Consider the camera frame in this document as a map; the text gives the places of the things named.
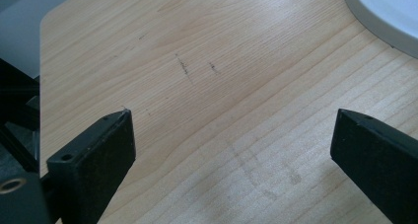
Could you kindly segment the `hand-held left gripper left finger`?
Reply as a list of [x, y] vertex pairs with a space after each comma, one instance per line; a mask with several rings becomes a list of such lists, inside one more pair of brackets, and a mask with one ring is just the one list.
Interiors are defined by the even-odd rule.
[[64, 224], [97, 224], [136, 159], [130, 110], [108, 114], [47, 159]]

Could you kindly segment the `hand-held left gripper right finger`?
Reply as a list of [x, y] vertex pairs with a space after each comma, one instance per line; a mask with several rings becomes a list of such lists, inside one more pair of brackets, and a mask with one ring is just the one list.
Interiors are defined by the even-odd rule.
[[340, 109], [330, 156], [393, 224], [418, 224], [418, 140]]

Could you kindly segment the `black metal stand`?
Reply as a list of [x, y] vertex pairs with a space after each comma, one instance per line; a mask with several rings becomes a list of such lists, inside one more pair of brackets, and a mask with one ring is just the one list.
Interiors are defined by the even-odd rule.
[[27, 105], [39, 95], [39, 82], [0, 58], [0, 144], [26, 172], [38, 173], [38, 160], [5, 126], [6, 122], [36, 131], [40, 111]]

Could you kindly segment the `white round plate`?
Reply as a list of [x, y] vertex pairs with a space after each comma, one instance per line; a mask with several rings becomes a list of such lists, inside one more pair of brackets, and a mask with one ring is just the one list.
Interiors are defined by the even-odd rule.
[[345, 0], [370, 32], [418, 59], [418, 0]]

